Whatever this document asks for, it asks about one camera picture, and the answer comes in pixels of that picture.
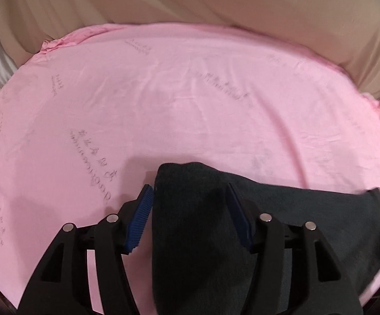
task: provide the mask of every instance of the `black cloth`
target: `black cloth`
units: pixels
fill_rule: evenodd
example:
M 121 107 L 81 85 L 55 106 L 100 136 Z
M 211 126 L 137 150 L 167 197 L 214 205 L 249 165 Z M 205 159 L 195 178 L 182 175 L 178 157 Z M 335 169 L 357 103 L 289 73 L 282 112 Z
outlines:
M 201 163 L 160 166 L 153 205 L 153 293 L 159 315 L 241 312 L 256 255 L 239 243 L 224 188 L 281 222 L 314 221 L 361 293 L 380 269 L 380 192 L 348 195 L 265 185 Z

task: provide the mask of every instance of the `pink fabric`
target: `pink fabric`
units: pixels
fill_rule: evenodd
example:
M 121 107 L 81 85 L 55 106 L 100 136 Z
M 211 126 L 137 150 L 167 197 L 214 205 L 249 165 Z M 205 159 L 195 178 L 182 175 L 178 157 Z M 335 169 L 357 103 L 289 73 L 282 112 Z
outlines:
M 103 25 L 44 44 L 0 92 L 0 290 L 17 306 L 64 223 L 94 224 L 160 164 L 190 161 L 263 183 L 380 187 L 380 108 L 308 51 L 241 30 Z M 125 257 L 143 315 L 156 313 L 150 228 Z M 380 273 L 361 301 L 379 286 Z M 95 276 L 91 288 L 101 312 Z

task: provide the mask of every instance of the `pink sheet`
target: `pink sheet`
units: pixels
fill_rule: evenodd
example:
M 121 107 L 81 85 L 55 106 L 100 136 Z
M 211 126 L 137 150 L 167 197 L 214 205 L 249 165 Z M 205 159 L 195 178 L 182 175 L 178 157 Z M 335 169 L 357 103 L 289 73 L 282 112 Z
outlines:
M 308 51 L 241 30 L 103 25 L 44 44 L 0 92 L 0 290 L 17 306 L 64 223 L 94 224 L 160 164 L 189 161 L 285 186 L 380 187 L 380 108 Z M 150 228 L 125 258 L 143 315 L 156 313 Z M 379 286 L 380 273 L 362 303 Z M 95 276 L 91 288 L 101 312 Z

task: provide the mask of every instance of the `metal pivot pin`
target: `metal pivot pin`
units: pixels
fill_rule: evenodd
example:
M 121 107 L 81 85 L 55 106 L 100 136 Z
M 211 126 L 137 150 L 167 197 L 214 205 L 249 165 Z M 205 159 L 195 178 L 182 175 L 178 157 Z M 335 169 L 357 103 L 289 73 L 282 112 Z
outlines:
M 268 223 L 269 221 L 272 220 L 272 216 L 268 213 L 262 213 L 262 214 L 260 214 L 260 219 L 262 221 L 265 221 L 266 223 Z
M 109 223 L 115 223 L 117 220 L 119 220 L 119 216 L 117 214 L 110 214 L 108 217 L 107 217 L 107 221 Z
M 313 230 L 315 230 L 315 229 L 317 228 L 317 225 L 316 225 L 314 222 L 312 222 L 312 221 L 307 221 L 307 222 L 305 223 L 305 227 L 306 227 L 308 230 L 313 231 Z
M 65 231 L 65 232 L 70 232 L 73 230 L 73 228 L 74 228 L 74 226 L 72 223 L 67 223 L 67 224 L 63 225 L 63 231 Z

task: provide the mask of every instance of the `beige fabric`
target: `beige fabric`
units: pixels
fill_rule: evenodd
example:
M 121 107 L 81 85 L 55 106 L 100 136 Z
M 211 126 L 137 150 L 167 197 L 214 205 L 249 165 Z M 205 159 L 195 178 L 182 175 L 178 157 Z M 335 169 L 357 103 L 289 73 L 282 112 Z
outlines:
M 0 38 L 17 65 L 85 25 L 234 25 L 305 45 L 380 98 L 380 0 L 0 0 Z

